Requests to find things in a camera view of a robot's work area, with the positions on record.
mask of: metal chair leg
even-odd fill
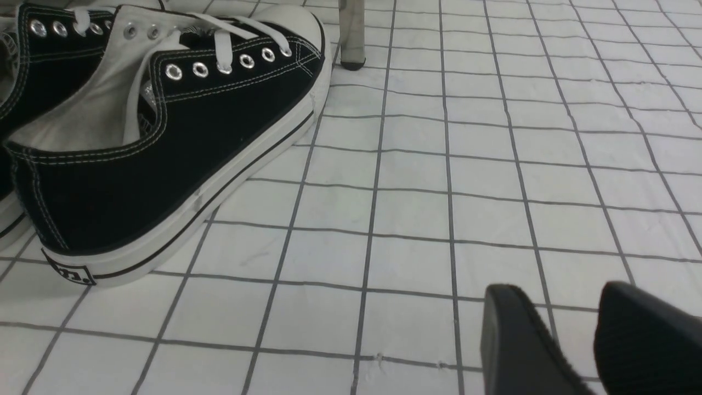
[[[366,63],[365,0],[339,0],[341,65],[358,70]]]

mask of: low-top sneaker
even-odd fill
[[[114,8],[21,4],[0,15],[0,138],[72,96],[105,52]],[[160,0],[144,1],[153,8]],[[13,192],[11,160],[0,150],[0,250],[30,226]]]
[[[73,97],[6,142],[15,189],[64,278],[156,268],[317,120],[329,38],[304,8],[253,18],[122,6]]]

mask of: heel label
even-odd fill
[[[88,271],[86,266],[66,266],[54,261],[45,252],[44,256],[53,270],[55,270],[59,276],[65,278],[71,283],[80,285],[97,285],[95,279],[90,274],[90,271]]]

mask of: white toe cap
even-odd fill
[[[259,22],[270,22],[285,27],[322,49],[322,30],[314,15],[300,6],[271,6],[253,15]]]

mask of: white rubber sole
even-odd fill
[[[14,192],[0,200],[0,250],[10,247],[31,226],[32,222]]]
[[[145,276],[173,256],[234,190],[304,136],[317,121],[329,92],[333,62],[326,33],[324,40],[324,65],[306,97],[212,176],[178,210],[141,238],[111,252],[67,256],[44,248],[54,270],[73,283],[114,287]]]

